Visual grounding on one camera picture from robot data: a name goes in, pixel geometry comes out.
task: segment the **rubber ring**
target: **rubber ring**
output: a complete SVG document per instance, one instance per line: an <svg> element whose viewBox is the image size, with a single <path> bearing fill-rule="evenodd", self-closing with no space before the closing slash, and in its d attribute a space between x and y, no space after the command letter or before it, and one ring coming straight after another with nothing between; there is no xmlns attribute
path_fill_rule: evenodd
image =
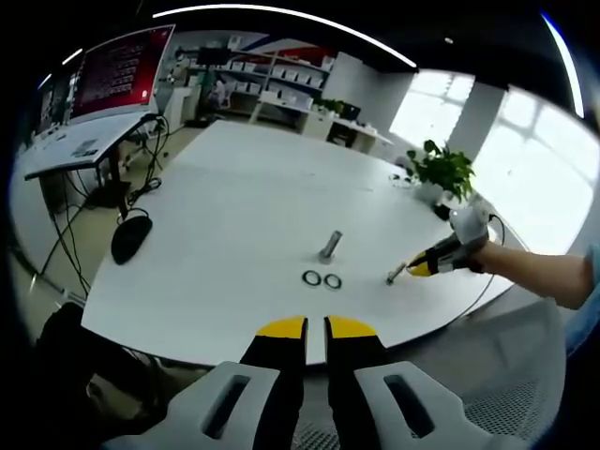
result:
<svg viewBox="0 0 600 450"><path fill-rule="evenodd" d="M308 276L309 275L314 275L315 277L317 277L317 282L316 283L311 283L310 281L308 281ZM308 285L308 286L319 286L321 284L321 276L315 272L314 270L307 270L304 274L302 274L302 280Z"/></svg>
<svg viewBox="0 0 600 450"><path fill-rule="evenodd" d="M328 279L329 279L330 277L331 277L331 278L335 278L335 279L337 279L337 284L336 284L335 286L334 286L334 285L332 285L332 284L331 284L331 283L328 281ZM330 288L330 289L333 289L334 291L337 291L337 290L341 289L341 278L340 278L340 277L338 277L336 274L327 274L327 275L325 275L325 278L324 278L324 280L323 280L323 281L324 281L324 283L327 285L327 287L328 287L328 288Z"/></svg>

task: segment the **mouse cable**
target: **mouse cable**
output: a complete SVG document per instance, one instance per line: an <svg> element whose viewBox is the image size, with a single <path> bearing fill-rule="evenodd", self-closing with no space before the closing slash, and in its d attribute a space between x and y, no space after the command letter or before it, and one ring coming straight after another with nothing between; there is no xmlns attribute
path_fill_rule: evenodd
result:
<svg viewBox="0 0 600 450"><path fill-rule="evenodd" d="M71 263L73 270L75 270L75 273L77 274L79 282L82 285L83 292L85 293L85 298L87 298L87 294L89 294L90 285L82 274L81 265L80 265L80 267L78 267L78 265L73 261L73 257L71 256L70 251L68 250L68 247L67 247L67 244L65 243L63 234L61 233L60 228L58 227L58 223L56 222L56 215L54 213L50 213L50 218L52 220L52 224L54 225L54 228L56 229L56 234L58 235L58 241L60 242L60 245L63 248L65 255L67 255L67 258L68 258L69 262Z"/></svg>
<svg viewBox="0 0 600 450"><path fill-rule="evenodd" d="M162 150L164 149L169 137L171 136L171 129L167 118L161 114L157 115L155 117L155 120L157 121L157 142L155 144L155 149L154 151L150 150L150 148L148 148L146 144L144 144L142 147L145 148L148 151L148 153L150 153L150 155L152 156L152 159L148 164L148 169L146 171L146 176L144 178L143 185L139 189L131 191L127 196L128 211L141 211L147 217L149 217L147 211L139 207L134 208L133 205L136 203L136 201L140 199L142 195L160 188L162 180L158 177L155 177L154 172L158 162L158 156L160 155L160 152L162 152ZM161 142L160 139L162 137L163 126L164 128L166 128L166 133L164 134L164 140ZM117 223L122 223L122 221L123 218L119 216L117 218Z"/></svg>
<svg viewBox="0 0 600 450"><path fill-rule="evenodd" d="M82 183L82 186L85 186L85 184L83 183L83 180L82 180L81 176L79 175L79 171L77 171L77 175L79 176L79 180L81 181L81 183ZM69 175L65 175L65 177L66 177L66 179L67 179L68 183L69 183L69 184L70 184L70 185L73 187L73 189L75 189L75 192L77 192L79 195L81 195L81 196L83 197L83 203L82 203L81 207L82 207L82 208L85 208L85 209L88 209L88 210L90 210L90 211L92 211L92 210L96 209L96 207L95 207L95 206L90 206L89 204L87 204L87 199L88 199L88 198L89 198L89 196L90 196L90 193L87 191L87 189L85 189L85 187L84 187L84 189L85 189L85 193L81 192L81 191L80 191L80 190L79 190L79 189L78 189L78 188L75 186L75 183L73 182L73 180L71 179L71 177L70 177Z"/></svg>
<svg viewBox="0 0 600 450"><path fill-rule="evenodd" d="M65 178L68 178L68 177L63 172L63 196L65 198L65 204L68 204L67 184L65 183L65 181L66 181ZM77 266L79 267L79 271L77 271L77 273L80 278L80 283L82 284L82 287L84 285L87 286L87 290L83 289L85 291L85 295L87 296L88 291L91 288L91 286L90 286L90 283L88 283L87 280L85 279L85 277L83 276L82 263L80 262L79 255L77 254L77 246L75 244L75 234L73 233L73 228L71 227L70 217L68 216L68 208L66 210L66 213L67 213L67 229L71 235L71 244L73 245L73 256L75 257L75 262L77 263Z"/></svg>
<svg viewBox="0 0 600 450"><path fill-rule="evenodd" d="M490 214L489 218L490 219L493 219L493 218L498 219L498 221L502 225L502 245L504 245L504 239L506 238L506 229L504 228L504 222L503 222L503 220L501 218L499 218L498 216L496 216L495 214ZM464 311L462 311L453 321L449 322L448 325L450 323L458 320L459 318L463 317L467 312L469 312L471 309L473 309L475 307L475 305L477 305L479 303L479 301L483 298L483 296L485 295L485 293L488 291L488 288L491 285L491 282L494 280L494 277L496 277L496 274L492 274L491 277L489 277L489 281L487 282L486 287L483 289L483 291L481 291L479 293L479 295L477 295L477 298L475 299L475 301L472 302L469 305L469 307L467 307Z"/></svg>

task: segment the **monitor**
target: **monitor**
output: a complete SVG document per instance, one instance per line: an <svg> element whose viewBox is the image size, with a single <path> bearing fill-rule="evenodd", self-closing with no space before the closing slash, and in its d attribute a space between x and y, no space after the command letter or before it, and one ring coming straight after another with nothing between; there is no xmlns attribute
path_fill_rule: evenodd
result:
<svg viewBox="0 0 600 450"><path fill-rule="evenodd" d="M88 50L80 67L71 118L111 108L148 105L174 25L117 37Z"/></svg>

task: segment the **bright window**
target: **bright window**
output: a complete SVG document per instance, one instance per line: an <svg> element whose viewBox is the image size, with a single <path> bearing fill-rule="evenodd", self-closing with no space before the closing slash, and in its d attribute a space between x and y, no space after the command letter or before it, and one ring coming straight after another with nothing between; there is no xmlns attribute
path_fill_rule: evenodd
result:
<svg viewBox="0 0 600 450"><path fill-rule="evenodd" d="M420 71L412 79L390 132L417 147L428 139L444 145L457 125L473 81L469 75Z"/></svg>
<svg viewBox="0 0 600 450"><path fill-rule="evenodd" d="M473 187L530 250L564 253L588 216L600 145L578 120L511 88L473 162Z"/></svg>

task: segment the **washer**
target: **washer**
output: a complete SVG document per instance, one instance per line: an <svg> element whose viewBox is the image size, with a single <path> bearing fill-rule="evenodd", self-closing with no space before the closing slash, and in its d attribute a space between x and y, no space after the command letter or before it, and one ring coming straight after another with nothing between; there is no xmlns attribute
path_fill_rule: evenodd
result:
<svg viewBox="0 0 600 450"><path fill-rule="evenodd" d="M315 272L314 270L307 270L304 274L302 274L302 280L308 286L319 286L322 281L321 275L319 275L319 273Z"/></svg>
<svg viewBox="0 0 600 450"><path fill-rule="evenodd" d="M325 286L327 286L329 289L333 289L334 291L338 291L341 289L341 278L338 277L336 274L325 275L323 281L325 283Z"/></svg>

